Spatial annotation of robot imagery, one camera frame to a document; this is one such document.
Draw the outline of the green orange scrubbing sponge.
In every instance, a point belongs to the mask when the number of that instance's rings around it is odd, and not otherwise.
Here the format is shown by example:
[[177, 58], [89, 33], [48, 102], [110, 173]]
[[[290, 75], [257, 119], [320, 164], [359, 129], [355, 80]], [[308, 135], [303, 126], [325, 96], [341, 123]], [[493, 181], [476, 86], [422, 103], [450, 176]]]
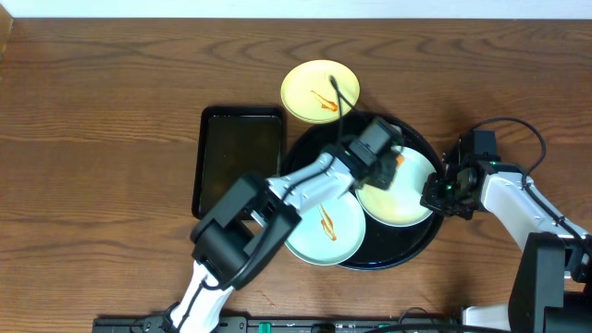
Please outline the green orange scrubbing sponge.
[[403, 163], [405, 162], [405, 157], [402, 154], [399, 154], [396, 157], [396, 169], [399, 169]]

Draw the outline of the light green plate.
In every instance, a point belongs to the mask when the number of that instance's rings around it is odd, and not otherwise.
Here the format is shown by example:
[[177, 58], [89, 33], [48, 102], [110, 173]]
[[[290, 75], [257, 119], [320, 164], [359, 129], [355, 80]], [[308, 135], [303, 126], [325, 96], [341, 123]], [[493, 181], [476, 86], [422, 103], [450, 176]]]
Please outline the light green plate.
[[420, 200], [427, 178], [436, 170], [423, 154], [412, 148], [394, 146], [394, 151], [402, 154], [405, 162], [396, 169], [389, 188], [383, 191], [364, 185], [355, 194], [364, 211], [376, 221], [390, 227], [410, 227], [432, 214]]
[[366, 231], [364, 210], [346, 192], [302, 214], [302, 220], [285, 241], [298, 258], [312, 265], [337, 265], [361, 247]]

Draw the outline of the light green plate front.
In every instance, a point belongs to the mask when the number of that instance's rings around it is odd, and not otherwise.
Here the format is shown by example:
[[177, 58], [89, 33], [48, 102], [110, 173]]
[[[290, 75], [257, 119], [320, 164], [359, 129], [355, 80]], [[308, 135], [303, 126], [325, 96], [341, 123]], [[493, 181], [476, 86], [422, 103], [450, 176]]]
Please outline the light green plate front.
[[337, 265], [361, 247], [366, 231], [364, 210], [346, 192], [302, 214], [302, 220], [285, 241], [298, 258], [312, 265]]

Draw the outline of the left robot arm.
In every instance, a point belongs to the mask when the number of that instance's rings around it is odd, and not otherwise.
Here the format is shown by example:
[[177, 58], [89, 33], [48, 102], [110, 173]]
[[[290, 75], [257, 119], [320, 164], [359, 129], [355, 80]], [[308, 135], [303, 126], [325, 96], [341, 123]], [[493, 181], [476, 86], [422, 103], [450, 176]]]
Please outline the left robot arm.
[[376, 117], [347, 144], [336, 142], [310, 165], [283, 177], [240, 177], [191, 232], [192, 277], [164, 314], [166, 332], [211, 332], [230, 293], [250, 283], [300, 224], [302, 214], [355, 185], [387, 187], [401, 129]]

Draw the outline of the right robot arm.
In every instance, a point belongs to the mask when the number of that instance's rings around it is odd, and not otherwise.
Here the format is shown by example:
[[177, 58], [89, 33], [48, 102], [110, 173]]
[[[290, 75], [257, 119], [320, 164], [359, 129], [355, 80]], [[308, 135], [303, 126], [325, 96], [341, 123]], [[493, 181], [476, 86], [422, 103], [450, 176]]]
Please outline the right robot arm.
[[522, 251], [510, 299], [470, 306], [462, 323], [511, 332], [588, 332], [591, 329], [591, 235], [562, 215], [525, 170], [503, 163], [490, 130], [464, 134], [431, 174], [420, 203], [466, 220], [489, 212]]

